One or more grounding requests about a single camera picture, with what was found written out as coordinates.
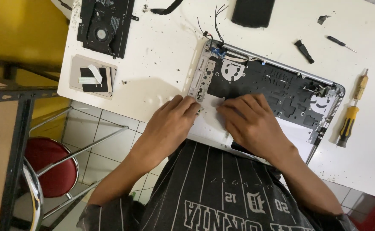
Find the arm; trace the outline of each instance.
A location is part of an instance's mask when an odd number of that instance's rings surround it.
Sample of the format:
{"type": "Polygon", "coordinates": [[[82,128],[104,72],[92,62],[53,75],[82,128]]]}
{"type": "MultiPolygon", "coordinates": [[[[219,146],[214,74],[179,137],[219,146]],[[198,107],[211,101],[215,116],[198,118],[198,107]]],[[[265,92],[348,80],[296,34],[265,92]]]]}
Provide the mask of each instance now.
{"type": "Polygon", "coordinates": [[[217,111],[224,116],[225,127],[238,144],[282,171],[300,205],[321,214],[343,213],[336,196],[284,135],[262,94],[228,99],[217,111]]]}
{"type": "Polygon", "coordinates": [[[123,162],[96,187],[88,204],[103,205],[128,195],[140,177],[154,169],[186,139],[200,104],[175,96],[159,108],[123,162]]]}

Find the person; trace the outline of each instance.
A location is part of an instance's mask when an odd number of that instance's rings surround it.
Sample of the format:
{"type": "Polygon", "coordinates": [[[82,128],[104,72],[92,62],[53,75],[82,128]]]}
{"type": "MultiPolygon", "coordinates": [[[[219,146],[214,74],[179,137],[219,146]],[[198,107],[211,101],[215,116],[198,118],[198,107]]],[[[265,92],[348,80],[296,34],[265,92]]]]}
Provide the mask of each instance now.
{"type": "Polygon", "coordinates": [[[200,104],[175,96],[152,116],[123,162],[89,198],[84,231],[341,231],[354,225],[303,162],[262,94],[217,107],[233,139],[274,167],[186,140],[200,104]],[[134,183],[169,157],[146,206],[134,183]],[[281,172],[290,192],[277,178],[281,172]]]}

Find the screwdriver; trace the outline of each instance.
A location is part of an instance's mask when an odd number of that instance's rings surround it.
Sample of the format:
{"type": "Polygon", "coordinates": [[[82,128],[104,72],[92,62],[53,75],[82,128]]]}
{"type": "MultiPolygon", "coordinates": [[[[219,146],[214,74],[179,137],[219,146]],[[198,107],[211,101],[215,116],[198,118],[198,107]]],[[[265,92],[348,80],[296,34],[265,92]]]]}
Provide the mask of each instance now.
{"type": "Polygon", "coordinates": [[[335,39],[334,37],[327,36],[327,39],[330,40],[330,41],[332,41],[332,42],[335,42],[335,43],[337,43],[337,44],[339,44],[339,45],[341,45],[341,46],[345,46],[346,48],[348,48],[348,49],[350,49],[350,50],[352,50],[352,51],[354,51],[354,52],[357,53],[357,51],[355,51],[355,50],[351,49],[350,47],[346,46],[345,43],[343,43],[343,42],[341,42],[341,41],[335,39]]]}
{"type": "Polygon", "coordinates": [[[368,71],[369,69],[367,69],[365,74],[359,79],[359,85],[357,86],[353,97],[355,99],[355,103],[354,106],[347,109],[347,113],[344,119],[344,126],[340,131],[340,139],[339,142],[337,142],[337,146],[345,148],[347,140],[351,135],[351,129],[353,128],[354,121],[356,120],[356,115],[359,112],[357,102],[362,98],[363,92],[365,91],[367,85],[367,81],[369,80],[369,77],[367,76],[368,71]]]}

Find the white tabletop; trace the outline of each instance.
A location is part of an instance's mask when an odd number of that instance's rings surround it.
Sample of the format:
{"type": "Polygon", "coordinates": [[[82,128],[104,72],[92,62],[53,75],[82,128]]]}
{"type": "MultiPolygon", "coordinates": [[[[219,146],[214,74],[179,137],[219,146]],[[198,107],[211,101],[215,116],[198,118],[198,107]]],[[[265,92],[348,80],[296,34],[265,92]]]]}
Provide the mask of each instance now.
{"type": "MultiPolygon", "coordinates": [[[[186,95],[206,39],[214,36],[214,11],[230,0],[185,0],[169,15],[143,13],[148,8],[166,8],[173,0],[136,0],[124,59],[82,48],[76,40],[80,1],[75,1],[66,42],[58,94],[114,113],[148,122],[154,111],[176,94],[186,95]],[[69,88],[73,55],[83,55],[118,66],[112,100],[69,88]]],[[[363,0],[276,0],[268,28],[243,28],[230,21],[234,6],[218,16],[226,43],[343,85],[347,94],[309,167],[320,178],[375,196],[375,5],[363,0]],[[323,25],[320,15],[330,15],[323,25]],[[354,53],[325,38],[334,36],[354,53]],[[316,61],[309,64],[295,41],[302,39],[316,61]],[[336,142],[343,116],[349,107],[357,77],[369,68],[369,83],[359,101],[360,112],[347,148],[336,142]]]]}

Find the blue circuit board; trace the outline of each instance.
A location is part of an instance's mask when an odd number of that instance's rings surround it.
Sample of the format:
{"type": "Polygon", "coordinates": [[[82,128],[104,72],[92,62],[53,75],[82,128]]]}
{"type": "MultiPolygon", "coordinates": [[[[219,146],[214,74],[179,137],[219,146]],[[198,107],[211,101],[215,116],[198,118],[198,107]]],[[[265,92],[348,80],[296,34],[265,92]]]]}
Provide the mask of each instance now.
{"type": "Polygon", "coordinates": [[[226,51],[221,52],[219,48],[211,48],[212,53],[215,53],[216,55],[220,56],[221,58],[224,58],[226,55],[226,51]]]}

